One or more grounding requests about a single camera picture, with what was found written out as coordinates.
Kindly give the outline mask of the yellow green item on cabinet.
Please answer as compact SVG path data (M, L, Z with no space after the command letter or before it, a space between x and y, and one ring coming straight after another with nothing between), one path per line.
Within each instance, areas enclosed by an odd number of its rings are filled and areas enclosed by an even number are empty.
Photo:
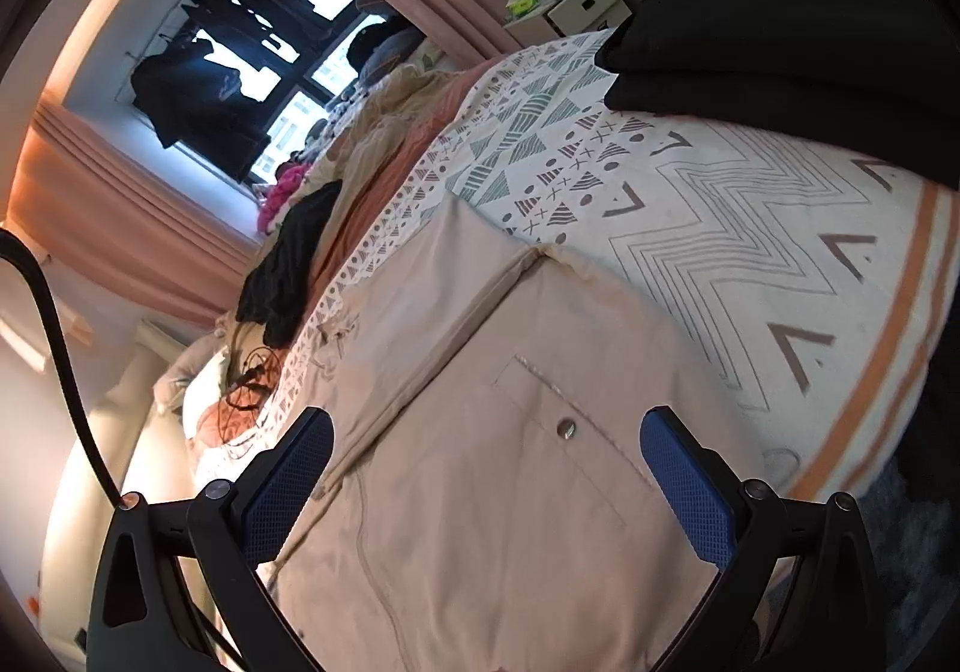
M506 14L510 19L520 19L539 6L539 0L507 0Z

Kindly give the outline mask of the beige jacket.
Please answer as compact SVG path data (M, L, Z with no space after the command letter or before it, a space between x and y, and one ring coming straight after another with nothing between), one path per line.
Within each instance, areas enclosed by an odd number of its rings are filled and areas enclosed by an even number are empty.
M765 466L658 303L459 197L343 298L299 403L331 460L277 597L331 670L644 670L711 581L641 456L669 406L737 474Z

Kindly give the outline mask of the white bedside drawer cabinet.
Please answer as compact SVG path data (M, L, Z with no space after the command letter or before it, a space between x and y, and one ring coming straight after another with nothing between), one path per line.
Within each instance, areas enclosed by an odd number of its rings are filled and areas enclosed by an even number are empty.
M524 17L508 17L505 30L519 45L534 46L617 28L630 14L625 0L539 0L539 6Z

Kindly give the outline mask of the blue shaggy rug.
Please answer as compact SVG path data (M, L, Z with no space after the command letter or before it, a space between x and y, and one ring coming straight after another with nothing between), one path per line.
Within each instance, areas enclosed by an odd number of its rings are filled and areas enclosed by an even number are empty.
M919 670L926 647L958 605L958 513L929 498L892 457L859 498L877 566L889 670Z

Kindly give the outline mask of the cream crumpled bedding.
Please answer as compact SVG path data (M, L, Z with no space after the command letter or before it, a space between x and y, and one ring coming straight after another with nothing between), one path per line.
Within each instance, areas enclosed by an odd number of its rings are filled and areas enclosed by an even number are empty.
M358 193L397 151L413 123L459 76L462 71L439 53L438 45L430 40L421 43L412 56L364 89L350 105L331 139L320 144L290 204L298 204L332 181L342 183L342 196Z

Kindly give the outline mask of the pink knitted item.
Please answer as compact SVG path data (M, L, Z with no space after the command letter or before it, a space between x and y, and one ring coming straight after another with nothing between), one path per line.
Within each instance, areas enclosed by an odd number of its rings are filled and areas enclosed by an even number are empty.
M302 179L309 170L308 163L285 162L282 163L275 172L275 183L270 184L265 190L262 204L259 207L257 215L257 232L261 235L267 235L270 223L280 212L281 207L285 206L291 194L293 194L302 183Z

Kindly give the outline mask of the white patterned geometric blanket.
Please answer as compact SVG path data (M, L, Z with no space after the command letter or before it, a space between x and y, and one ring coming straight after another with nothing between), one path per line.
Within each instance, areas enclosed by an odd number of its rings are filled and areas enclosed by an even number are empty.
M457 196L529 243L630 280L682 326L799 498L864 493L918 406L957 289L958 197L880 160L711 119L615 112L602 37L503 59L381 209L350 218L278 388L197 451L233 477L275 441L320 324Z

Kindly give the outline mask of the dark hanging clothes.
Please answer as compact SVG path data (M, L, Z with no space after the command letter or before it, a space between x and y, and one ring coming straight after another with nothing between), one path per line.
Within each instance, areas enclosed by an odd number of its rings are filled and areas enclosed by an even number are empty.
M263 100L285 55L317 50L329 24L309 0L185 0L185 22L130 74L132 105L165 148L182 144L242 181L267 151Z

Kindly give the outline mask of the black knitted garment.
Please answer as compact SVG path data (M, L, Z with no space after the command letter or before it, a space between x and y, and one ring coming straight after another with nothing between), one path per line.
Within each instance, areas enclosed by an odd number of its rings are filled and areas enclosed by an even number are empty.
M236 321L260 324L267 347L286 349L296 337L314 253L340 191L342 181L334 179L291 207L274 246L244 279Z

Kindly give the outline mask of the black clothed person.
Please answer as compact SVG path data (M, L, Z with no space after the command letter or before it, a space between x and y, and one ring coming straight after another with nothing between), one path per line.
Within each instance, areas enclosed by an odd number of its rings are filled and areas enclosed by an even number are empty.
M926 0L644 0L596 64L615 112L742 124L958 184L958 41Z

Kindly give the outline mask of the white pillow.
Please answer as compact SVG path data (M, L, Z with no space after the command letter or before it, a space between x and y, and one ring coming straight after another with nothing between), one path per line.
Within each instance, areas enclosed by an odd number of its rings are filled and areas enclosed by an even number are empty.
M218 347L208 355L190 347L153 386L156 415L179 420L194 456L223 443L217 415L226 392L226 370L226 347Z

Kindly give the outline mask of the pink curtain left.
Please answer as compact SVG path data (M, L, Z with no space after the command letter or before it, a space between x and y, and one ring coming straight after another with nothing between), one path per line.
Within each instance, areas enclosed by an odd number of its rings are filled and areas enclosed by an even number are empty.
M238 230L47 97L21 147L7 215L94 284L194 324L236 306L256 254Z

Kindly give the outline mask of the rust orange blanket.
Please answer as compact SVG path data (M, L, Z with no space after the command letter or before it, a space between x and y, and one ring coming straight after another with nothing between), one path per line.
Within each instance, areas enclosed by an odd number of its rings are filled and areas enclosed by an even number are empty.
M308 305L296 337L286 349L267 347L263 343L263 327L260 324L238 323L238 305L218 323L215 334L200 341L197 350L202 355L208 355L218 347L228 349L226 392L217 415L218 433L223 438L221 445L238 438L256 424L263 404L278 389L281 372L288 362L288 353L302 331L308 327L309 316L319 305L322 295L335 284L347 257L356 250L356 246L361 243L364 234L387 206L387 202L407 183L410 173L415 170L418 160L433 144L433 140L454 121L473 84L490 67L489 62L482 62L472 69L462 71L462 76L451 82L428 106L427 111L413 123L404 140L398 144L397 151L387 158L386 163L358 193L354 196L342 196L340 191L334 212L325 225L314 253L309 272ZM268 241L268 251L277 241L278 230L274 240Z

